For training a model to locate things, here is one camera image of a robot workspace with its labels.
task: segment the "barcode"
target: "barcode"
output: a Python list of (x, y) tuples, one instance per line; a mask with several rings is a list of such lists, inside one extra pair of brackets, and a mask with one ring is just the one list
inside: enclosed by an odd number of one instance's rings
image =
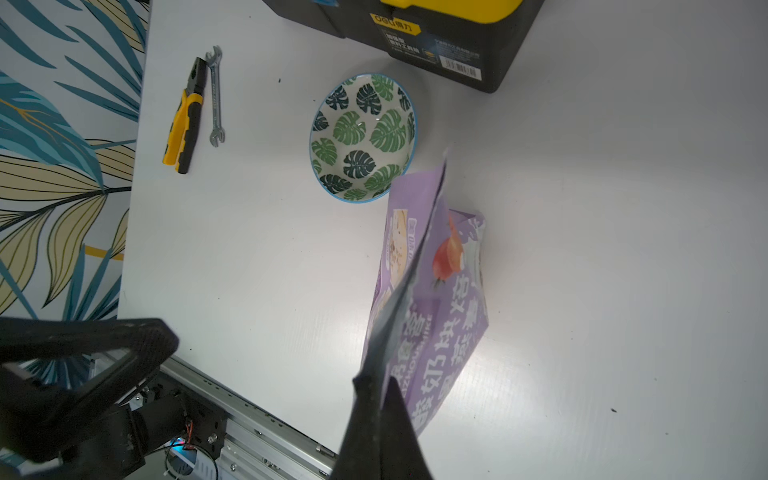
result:
[(482, 74), (480, 73), (479, 68), (472, 67), (471, 65), (467, 65), (466, 63), (461, 63), (460, 61), (456, 61), (451, 58), (443, 57), (442, 55), (440, 55), (440, 63), (442, 64), (443, 68), (457, 71), (458, 73), (464, 74), (468, 77), (482, 80)]

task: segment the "leaf-patterned wallpaper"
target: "leaf-patterned wallpaper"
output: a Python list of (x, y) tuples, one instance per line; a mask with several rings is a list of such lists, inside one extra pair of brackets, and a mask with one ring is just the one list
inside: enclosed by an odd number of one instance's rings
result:
[[(147, 5), (0, 0), (0, 315), (117, 315)], [(34, 360), (74, 388), (90, 358)]]

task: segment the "toolbox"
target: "toolbox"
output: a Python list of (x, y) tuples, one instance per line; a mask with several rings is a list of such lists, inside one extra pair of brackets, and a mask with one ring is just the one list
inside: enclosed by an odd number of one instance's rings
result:
[(544, 0), (264, 0), (279, 16), (492, 93)]

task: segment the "yellow pliers handle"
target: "yellow pliers handle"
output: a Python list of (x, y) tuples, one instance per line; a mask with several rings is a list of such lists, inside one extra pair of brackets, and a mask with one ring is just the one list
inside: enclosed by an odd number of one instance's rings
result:
[(200, 114), (203, 110), (203, 96), (181, 92), (181, 102), (170, 125), (168, 143), (165, 146), (163, 163), (176, 165), (176, 171), (185, 174), (190, 169), (192, 151), (200, 131)]

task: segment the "bowl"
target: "bowl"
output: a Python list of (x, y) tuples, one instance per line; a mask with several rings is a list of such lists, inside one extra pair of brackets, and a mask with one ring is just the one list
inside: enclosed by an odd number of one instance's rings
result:
[(416, 147), (416, 114), (400, 84), (361, 74), (337, 85), (315, 114), (310, 162), (320, 185), (355, 204), (381, 197), (408, 170)]

